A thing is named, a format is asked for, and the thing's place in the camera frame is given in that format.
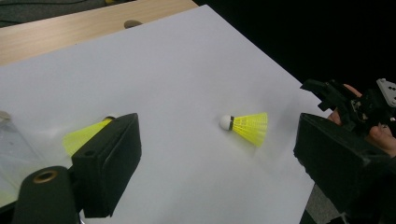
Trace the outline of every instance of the black device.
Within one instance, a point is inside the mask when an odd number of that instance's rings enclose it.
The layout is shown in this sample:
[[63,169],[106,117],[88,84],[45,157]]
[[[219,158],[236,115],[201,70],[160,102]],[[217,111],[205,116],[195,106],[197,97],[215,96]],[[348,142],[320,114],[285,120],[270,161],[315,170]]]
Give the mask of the black device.
[[137,114],[111,120],[72,156],[70,168],[51,166],[27,176],[13,224],[80,223],[84,216],[112,216],[140,162]]
[[396,134],[396,85],[381,78],[378,88],[357,97],[331,80],[308,79],[323,111],[338,109],[343,125],[302,113],[294,155],[341,214],[330,223],[396,223],[396,158],[364,138],[387,125]]

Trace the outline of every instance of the wooden table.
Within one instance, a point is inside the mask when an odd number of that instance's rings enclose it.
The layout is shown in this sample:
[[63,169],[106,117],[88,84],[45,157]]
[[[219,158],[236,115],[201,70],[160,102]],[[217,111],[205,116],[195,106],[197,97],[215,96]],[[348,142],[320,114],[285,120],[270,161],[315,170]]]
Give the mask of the wooden table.
[[129,20],[146,23],[195,7],[191,0],[136,0],[0,28],[0,65],[115,33]]

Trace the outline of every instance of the finger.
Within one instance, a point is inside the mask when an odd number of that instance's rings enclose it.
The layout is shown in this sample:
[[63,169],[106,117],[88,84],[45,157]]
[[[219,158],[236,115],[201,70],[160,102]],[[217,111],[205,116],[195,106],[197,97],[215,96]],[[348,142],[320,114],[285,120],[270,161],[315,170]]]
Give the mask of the finger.
[[350,91],[352,91],[356,96],[361,97],[361,93],[356,90],[355,88],[349,86],[348,84],[344,84],[344,86],[349,89]]
[[392,136],[388,127],[383,127],[382,125],[374,126],[366,140],[383,149],[391,157],[396,156],[396,138]]
[[342,125],[340,114],[338,114],[338,109],[335,108],[334,111],[327,117],[327,119],[331,120],[332,122]]

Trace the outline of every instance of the white sheet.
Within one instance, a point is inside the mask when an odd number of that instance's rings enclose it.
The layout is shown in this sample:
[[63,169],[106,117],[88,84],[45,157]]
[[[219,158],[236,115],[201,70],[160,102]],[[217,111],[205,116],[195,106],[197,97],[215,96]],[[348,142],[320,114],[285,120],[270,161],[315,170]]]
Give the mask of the white sheet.
[[[302,112],[327,116],[208,6],[0,68],[0,109],[46,156],[108,113],[139,116],[142,160],[112,218],[86,223],[299,223],[314,182],[293,156]],[[267,112],[255,148],[219,126]]]

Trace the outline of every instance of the shuttlecock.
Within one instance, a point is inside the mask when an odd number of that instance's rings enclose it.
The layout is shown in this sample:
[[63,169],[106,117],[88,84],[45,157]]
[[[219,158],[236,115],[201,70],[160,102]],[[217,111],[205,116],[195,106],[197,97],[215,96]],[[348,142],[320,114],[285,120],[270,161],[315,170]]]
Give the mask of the shuttlecock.
[[117,116],[109,115],[105,117],[101,122],[94,123],[88,127],[82,128],[72,133],[68,133],[64,136],[63,145],[69,156],[73,156],[84,144],[86,144],[91,138],[99,133],[105,126]]
[[267,113],[233,117],[221,117],[220,127],[224,130],[234,131],[253,143],[256,147],[262,145],[267,131]]

